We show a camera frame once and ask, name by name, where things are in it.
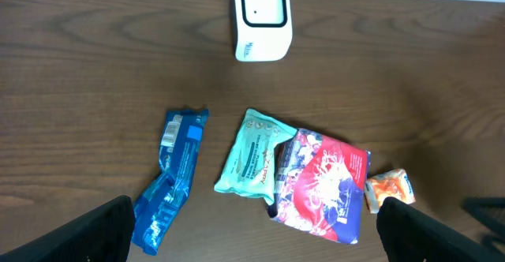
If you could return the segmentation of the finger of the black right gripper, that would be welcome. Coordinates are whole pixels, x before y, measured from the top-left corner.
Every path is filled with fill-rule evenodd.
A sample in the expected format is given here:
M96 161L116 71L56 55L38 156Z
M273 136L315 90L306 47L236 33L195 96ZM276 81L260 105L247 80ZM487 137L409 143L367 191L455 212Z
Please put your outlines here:
M469 197L462 208L491 231L482 237L481 244L490 250L504 250L504 198Z

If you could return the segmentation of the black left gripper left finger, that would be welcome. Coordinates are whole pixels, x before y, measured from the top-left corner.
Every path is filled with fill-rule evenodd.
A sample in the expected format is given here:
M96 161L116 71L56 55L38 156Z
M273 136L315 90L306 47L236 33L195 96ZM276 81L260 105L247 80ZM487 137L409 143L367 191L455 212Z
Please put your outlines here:
M1 255L1 262L126 262L135 216L121 195L28 244Z

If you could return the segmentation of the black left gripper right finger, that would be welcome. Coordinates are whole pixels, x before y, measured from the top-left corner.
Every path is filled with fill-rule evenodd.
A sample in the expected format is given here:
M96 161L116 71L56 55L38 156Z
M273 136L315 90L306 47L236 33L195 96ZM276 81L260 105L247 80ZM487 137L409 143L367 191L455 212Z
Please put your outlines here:
M376 229L389 262L504 260L504 252L490 250L394 197L380 207Z

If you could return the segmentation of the orange tissue pack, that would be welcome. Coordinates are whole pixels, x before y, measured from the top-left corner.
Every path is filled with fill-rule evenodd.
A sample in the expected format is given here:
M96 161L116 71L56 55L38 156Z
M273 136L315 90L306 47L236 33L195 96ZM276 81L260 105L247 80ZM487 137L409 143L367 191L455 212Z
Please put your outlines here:
M394 197L405 204L414 203L412 185L403 169L395 169L369 178L365 183L365 198L372 214L379 212L384 200Z

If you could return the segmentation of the blue snack packet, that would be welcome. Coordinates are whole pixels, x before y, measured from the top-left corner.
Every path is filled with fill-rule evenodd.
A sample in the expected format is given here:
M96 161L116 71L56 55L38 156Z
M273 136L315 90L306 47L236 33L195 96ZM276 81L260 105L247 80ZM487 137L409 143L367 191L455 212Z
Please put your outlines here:
M133 205L132 243L155 256L189 198L209 110L169 110L159 144L159 176Z

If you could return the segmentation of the purple pink liners pack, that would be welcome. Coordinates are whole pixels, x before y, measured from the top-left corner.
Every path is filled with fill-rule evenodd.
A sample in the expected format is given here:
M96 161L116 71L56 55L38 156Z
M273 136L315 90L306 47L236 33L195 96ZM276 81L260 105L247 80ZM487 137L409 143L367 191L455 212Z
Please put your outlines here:
M371 152L299 129L282 146L271 219L344 244L358 243Z

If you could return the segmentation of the mint green wipes packet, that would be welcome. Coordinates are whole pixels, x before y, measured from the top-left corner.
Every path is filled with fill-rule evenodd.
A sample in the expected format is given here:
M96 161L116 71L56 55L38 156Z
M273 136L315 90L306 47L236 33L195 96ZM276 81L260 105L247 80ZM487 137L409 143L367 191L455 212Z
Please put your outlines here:
M275 202L275 148L292 139L297 130L273 117L249 108L219 180L217 193Z

